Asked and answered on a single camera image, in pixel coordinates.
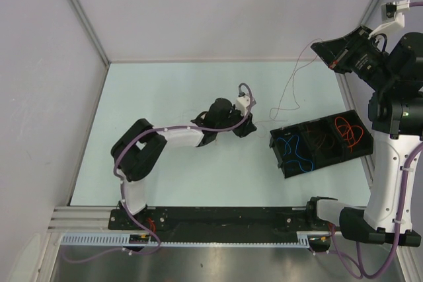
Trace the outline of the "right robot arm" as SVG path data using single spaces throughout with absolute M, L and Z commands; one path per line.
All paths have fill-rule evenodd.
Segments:
M 422 238 L 412 227 L 410 202 L 422 150 L 422 34 L 405 34 L 391 52 L 380 50 L 375 38 L 370 28 L 359 26 L 311 46 L 329 69 L 355 73 L 373 89 L 368 118 L 375 169 L 365 208 L 314 197 L 305 223 L 320 230 L 330 222 L 355 242 L 418 247 Z

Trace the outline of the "black compartment tray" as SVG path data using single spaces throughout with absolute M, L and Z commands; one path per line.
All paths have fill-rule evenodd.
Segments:
M 371 155 L 373 137 L 354 110 L 270 131 L 284 178 Z

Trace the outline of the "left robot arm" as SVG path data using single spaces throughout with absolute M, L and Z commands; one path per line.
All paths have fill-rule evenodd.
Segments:
M 126 207 L 123 221 L 132 229 L 145 224 L 147 207 L 144 179 L 153 170 L 163 150 L 203 147 L 215 141 L 217 134 L 232 131 L 246 137 L 256 131 L 252 122 L 253 97 L 245 94 L 234 103 L 218 98 L 209 110 L 201 112 L 190 124 L 154 127 L 146 119 L 136 121 L 111 149 L 114 175 L 121 182 L 121 204 Z

